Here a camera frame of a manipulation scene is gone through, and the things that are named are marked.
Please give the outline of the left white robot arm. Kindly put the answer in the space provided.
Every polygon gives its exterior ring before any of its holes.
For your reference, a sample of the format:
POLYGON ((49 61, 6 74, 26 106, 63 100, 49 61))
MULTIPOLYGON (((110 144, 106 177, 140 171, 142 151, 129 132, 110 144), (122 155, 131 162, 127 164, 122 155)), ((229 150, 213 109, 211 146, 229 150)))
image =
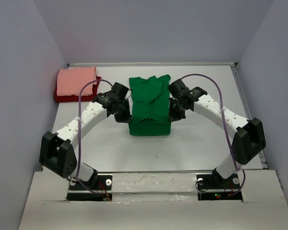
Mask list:
POLYGON ((82 162, 81 140, 98 123, 113 115, 118 123, 129 123, 132 119, 129 89, 116 82, 111 90, 98 93, 85 109, 78 109, 78 116, 55 133, 46 132, 41 139, 39 163, 64 179, 77 181, 92 192, 97 183, 96 169, 82 162))

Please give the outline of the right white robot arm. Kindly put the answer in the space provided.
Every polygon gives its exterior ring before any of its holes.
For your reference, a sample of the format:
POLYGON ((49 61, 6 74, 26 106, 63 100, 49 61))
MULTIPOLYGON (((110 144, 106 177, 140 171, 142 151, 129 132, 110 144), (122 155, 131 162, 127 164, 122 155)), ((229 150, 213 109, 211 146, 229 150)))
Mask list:
POLYGON ((214 100, 200 87, 189 89, 181 79, 168 86, 172 95, 169 106, 171 122, 185 118, 185 112, 198 113, 224 130, 229 155, 213 171, 209 180, 217 188, 224 187, 229 178, 248 164, 265 147, 264 127, 258 118, 247 119, 214 100))

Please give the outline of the green t-shirt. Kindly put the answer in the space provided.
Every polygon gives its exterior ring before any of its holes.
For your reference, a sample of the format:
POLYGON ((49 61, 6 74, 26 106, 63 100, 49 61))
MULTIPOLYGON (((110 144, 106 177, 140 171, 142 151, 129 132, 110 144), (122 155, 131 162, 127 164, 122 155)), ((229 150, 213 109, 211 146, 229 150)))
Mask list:
POLYGON ((170 79, 168 74, 160 77, 152 76, 148 79, 129 78, 132 90, 130 135, 153 137, 170 134, 168 91, 170 79))

